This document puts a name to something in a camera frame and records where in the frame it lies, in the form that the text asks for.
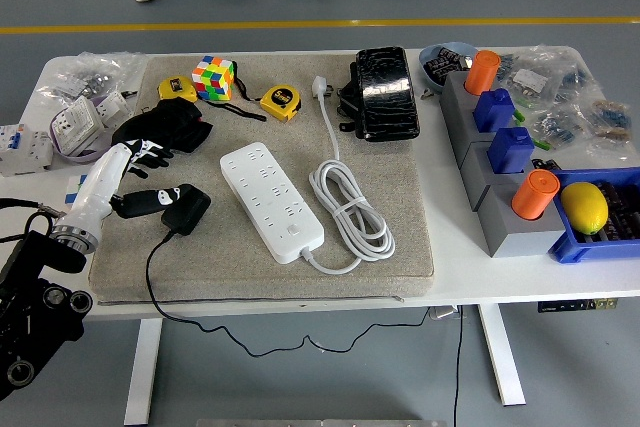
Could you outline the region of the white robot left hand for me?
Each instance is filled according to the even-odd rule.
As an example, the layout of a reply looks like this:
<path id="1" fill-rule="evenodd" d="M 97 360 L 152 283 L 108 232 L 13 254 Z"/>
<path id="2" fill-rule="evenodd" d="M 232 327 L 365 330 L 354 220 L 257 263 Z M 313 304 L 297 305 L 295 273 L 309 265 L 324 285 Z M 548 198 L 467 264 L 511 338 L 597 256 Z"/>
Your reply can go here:
<path id="1" fill-rule="evenodd" d="M 56 222 L 52 236 L 97 246 L 103 220 L 115 212 L 128 219 L 160 212 L 194 189 L 190 184 L 143 190 L 119 197 L 117 191 L 128 171 L 138 164 L 166 167 L 171 152 L 148 140 L 127 140 L 112 146 L 91 168 L 71 210 Z"/>

